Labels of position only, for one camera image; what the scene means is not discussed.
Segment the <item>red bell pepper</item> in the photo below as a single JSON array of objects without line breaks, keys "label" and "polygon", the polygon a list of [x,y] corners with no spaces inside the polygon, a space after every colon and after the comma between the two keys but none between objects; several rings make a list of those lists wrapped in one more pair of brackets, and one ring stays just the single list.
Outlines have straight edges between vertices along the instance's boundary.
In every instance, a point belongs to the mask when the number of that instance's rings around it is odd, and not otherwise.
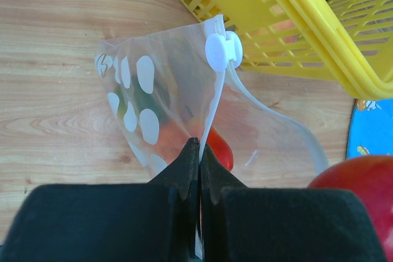
[{"label": "red bell pepper", "polygon": [[209,131],[207,144],[219,163],[228,171],[232,171],[234,165],[233,152],[225,139],[214,128],[211,128]]}]

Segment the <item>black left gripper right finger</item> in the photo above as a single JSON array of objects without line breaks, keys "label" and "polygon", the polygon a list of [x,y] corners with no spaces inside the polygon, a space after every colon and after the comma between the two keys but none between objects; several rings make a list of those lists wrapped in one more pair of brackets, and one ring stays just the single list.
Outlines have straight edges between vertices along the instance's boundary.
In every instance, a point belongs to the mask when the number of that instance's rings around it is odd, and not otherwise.
[{"label": "black left gripper right finger", "polygon": [[251,188],[206,148],[200,163],[205,261],[386,261],[348,190]]}]

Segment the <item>orange persimmon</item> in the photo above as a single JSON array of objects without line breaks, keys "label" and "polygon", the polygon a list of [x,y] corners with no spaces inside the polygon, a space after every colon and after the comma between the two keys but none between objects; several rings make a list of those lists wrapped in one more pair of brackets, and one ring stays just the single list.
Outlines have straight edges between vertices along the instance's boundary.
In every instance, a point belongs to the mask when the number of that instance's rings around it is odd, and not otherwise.
[{"label": "orange persimmon", "polygon": [[177,121],[168,120],[160,127],[154,151],[167,163],[170,163],[178,157],[185,143],[191,137],[198,137],[198,130],[195,126],[179,126]]}]

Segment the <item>red apple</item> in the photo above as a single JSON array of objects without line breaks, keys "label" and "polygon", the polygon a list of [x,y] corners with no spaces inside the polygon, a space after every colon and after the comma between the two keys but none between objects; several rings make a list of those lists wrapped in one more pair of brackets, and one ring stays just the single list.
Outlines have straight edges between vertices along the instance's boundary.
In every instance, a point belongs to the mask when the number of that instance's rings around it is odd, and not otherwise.
[{"label": "red apple", "polygon": [[386,258],[392,261],[392,157],[369,155],[329,167],[308,188],[336,188],[356,194],[366,207]]}]

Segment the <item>green mango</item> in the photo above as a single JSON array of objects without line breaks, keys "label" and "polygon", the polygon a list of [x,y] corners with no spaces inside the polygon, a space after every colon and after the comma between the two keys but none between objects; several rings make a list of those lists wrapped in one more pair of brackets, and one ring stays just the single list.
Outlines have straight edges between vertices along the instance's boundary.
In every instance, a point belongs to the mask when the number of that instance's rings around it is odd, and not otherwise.
[{"label": "green mango", "polygon": [[114,90],[114,93],[118,95],[120,100],[117,112],[119,119],[122,119],[125,115],[128,101],[132,101],[137,117],[139,117],[139,114],[142,110],[151,109],[156,113],[161,123],[166,123],[169,120],[169,116],[166,113],[164,107],[168,107],[170,104],[168,91],[165,90],[157,81],[155,81],[154,89],[159,91],[158,96],[156,96],[154,93],[147,94],[140,87],[136,74],[131,76],[131,82],[133,90],[131,88],[124,90],[120,85],[118,85]]}]

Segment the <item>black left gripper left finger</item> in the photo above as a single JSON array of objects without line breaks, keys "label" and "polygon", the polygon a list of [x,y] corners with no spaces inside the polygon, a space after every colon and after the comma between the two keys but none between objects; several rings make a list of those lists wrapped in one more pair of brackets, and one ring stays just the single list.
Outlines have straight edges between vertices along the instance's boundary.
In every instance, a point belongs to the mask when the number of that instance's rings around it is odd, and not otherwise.
[{"label": "black left gripper left finger", "polygon": [[190,261],[199,141],[147,183],[36,187],[1,245],[2,261]]}]

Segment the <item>clear polka dot zip bag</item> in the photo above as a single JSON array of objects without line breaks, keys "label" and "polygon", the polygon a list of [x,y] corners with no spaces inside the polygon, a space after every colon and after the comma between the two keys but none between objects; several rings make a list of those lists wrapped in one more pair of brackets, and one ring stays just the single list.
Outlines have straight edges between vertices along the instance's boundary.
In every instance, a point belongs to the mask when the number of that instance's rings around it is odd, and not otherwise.
[{"label": "clear polka dot zip bag", "polygon": [[95,68],[107,100],[132,152],[150,175],[167,163],[154,151],[161,123],[154,111],[136,116],[132,101],[117,116],[120,85],[132,89],[131,76],[147,94],[157,81],[168,91],[164,107],[169,120],[198,130],[198,156],[214,128],[230,146],[231,173],[249,187],[304,187],[327,169],[328,161],[315,135],[300,122],[267,107],[243,85],[237,67],[243,48],[236,33],[225,28],[222,15],[195,25],[129,38],[102,40]]}]

